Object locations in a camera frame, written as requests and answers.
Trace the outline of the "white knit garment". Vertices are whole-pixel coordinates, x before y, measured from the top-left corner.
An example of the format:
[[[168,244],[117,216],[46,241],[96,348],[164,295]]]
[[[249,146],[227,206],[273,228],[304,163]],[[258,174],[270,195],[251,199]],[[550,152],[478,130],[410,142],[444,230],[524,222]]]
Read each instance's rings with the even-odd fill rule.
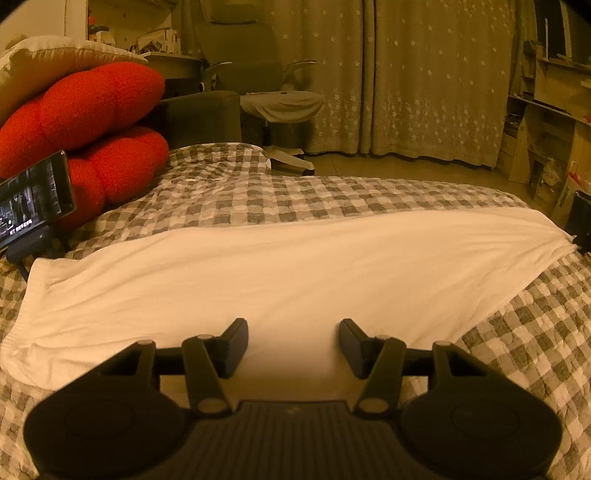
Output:
[[[1,367],[57,390],[135,342],[177,347],[243,318],[249,347],[229,397],[349,398],[339,321],[412,348],[456,341],[574,248],[517,207],[185,227],[36,260]]]

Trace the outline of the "wooden shelf unit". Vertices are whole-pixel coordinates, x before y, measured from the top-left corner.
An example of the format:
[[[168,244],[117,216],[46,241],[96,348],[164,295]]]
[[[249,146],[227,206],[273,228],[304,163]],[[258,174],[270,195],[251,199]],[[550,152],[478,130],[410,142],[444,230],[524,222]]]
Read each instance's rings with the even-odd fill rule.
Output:
[[[559,226],[590,190],[590,23],[567,1],[520,1],[497,170]]]

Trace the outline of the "grey white checkered bedspread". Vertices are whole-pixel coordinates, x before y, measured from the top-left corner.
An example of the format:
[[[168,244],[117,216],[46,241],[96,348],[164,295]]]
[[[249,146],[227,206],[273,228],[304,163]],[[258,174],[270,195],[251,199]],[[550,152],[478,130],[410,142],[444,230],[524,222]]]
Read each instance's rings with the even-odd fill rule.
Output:
[[[228,227],[341,219],[420,210],[517,207],[518,197],[482,186],[363,177],[280,177],[245,144],[173,151],[142,197],[75,230],[70,254],[182,226]],[[563,441],[554,479],[590,475],[590,263],[573,252],[460,340],[461,347],[554,408]]]

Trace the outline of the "black phone stand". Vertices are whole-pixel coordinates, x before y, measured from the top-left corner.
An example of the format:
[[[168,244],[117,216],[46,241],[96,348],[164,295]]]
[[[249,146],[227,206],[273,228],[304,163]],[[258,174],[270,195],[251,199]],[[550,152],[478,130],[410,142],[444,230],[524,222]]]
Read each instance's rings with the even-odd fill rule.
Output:
[[[24,235],[12,243],[5,252],[9,263],[14,265],[24,281],[28,280],[29,270],[24,260],[28,257],[39,258],[49,255],[59,258],[70,250],[66,236],[52,225],[44,225]]]

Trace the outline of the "grey star pattern curtain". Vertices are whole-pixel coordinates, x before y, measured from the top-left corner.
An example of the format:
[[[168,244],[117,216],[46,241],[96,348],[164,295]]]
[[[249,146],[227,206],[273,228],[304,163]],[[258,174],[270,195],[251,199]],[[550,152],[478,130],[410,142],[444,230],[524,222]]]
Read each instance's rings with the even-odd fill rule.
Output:
[[[294,86],[321,94],[311,121],[273,125],[310,154],[432,157],[493,167],[512,77],[512,1],[252,3],[280,61],[315,60]]]

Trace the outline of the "lower red puffy cushion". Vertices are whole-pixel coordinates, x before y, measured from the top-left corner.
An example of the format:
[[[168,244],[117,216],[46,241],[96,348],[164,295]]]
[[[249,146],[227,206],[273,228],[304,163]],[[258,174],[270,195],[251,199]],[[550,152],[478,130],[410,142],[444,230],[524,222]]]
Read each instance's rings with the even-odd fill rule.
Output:
[[[65,231],[75,230],[106,208],[142,193],[168,159],[168,144],[156,131],[134,126],[95,142],[68,160],[76,210],[59,220]]]

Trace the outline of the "red puffy cushion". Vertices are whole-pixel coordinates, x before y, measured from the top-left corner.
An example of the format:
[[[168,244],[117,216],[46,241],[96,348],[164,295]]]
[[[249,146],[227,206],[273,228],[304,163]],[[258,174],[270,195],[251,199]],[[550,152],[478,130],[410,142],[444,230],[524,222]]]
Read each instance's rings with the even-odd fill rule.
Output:
[[[160,73],[131,62],[109,63],[60,79],[1,126],[1,177],[133,126],[158,104],[164,87]]]
[[[168,159],[168,144],[156,131],[134,126],[95,142],[68,160],[76,210],[59,220],[65,231],[75,230],[106,208],[142,193]]]

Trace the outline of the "smartphone showing video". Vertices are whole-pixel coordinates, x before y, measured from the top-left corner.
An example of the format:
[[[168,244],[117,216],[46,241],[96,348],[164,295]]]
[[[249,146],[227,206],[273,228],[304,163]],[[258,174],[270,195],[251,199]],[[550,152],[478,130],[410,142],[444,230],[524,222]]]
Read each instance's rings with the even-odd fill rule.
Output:
[[[68,159],[61,150],[1,184],[1,251],[76,210]]]

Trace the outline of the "upper red puffy cushion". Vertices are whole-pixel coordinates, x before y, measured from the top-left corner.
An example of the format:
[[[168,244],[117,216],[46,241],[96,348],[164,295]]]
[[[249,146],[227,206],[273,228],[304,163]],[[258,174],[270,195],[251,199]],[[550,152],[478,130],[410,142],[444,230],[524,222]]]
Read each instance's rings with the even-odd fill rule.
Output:
[[[158,104],[164,87],[160,73],[131,62],[109,63],[60,79],[1,126],[1,177],[133,126]]]

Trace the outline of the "white swivel office chair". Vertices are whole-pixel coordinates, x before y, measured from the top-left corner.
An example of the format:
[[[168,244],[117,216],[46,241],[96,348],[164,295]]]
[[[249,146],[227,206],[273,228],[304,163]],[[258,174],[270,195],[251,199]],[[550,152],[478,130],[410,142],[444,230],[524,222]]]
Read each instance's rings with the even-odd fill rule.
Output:
[[[281,62],[273,28],[252,3],[217,2],[194,30],[204,60],[202,89],[239,96],[242,122],[256,120],[259,126],[259,133],[249,128],[246,134],[259,141],[270,165],[280,163],[304,176],[314,175],[315,165],[304,159],[303,150],[273,143],[271,127],[311,121],[322,109],[321,94],[297,89],[293,83],[294,73],[317,62]]]

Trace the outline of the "white desk with clutter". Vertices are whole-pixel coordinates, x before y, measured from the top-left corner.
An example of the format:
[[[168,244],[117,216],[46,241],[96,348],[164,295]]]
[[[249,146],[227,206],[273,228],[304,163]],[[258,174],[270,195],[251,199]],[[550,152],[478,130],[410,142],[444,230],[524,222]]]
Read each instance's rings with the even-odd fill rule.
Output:
[[[89,1],[87,36],[144,57],[168,82],[197,83],[194,1]]]

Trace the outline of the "cream pillow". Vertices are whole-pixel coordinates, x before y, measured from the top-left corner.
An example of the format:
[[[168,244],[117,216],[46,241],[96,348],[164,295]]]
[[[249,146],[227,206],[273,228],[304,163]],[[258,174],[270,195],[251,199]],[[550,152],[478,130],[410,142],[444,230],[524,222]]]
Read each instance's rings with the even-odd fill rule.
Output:
[[[1,124],[65,76],[113,62],[147,64],[126,50],[71,37],[41,35],[17,42],[1,56]]]

